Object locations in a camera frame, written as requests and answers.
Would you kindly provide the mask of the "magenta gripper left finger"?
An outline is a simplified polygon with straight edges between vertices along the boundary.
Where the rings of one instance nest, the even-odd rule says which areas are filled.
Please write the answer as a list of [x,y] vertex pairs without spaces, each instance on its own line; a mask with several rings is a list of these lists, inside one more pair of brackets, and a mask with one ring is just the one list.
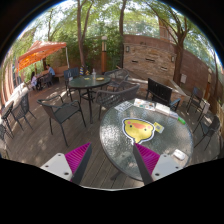
[[91,153],[91,143],[86,143],[66,154],[55,154],[41,169],[79,185]]

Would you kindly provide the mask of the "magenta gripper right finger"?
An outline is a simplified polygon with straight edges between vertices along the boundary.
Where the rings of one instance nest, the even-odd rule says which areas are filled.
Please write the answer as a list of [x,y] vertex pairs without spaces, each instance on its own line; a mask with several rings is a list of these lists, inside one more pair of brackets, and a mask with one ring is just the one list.
[[145,185],[182,169],[169,155],[159,155],[143,145],[135,143],[133,154]]

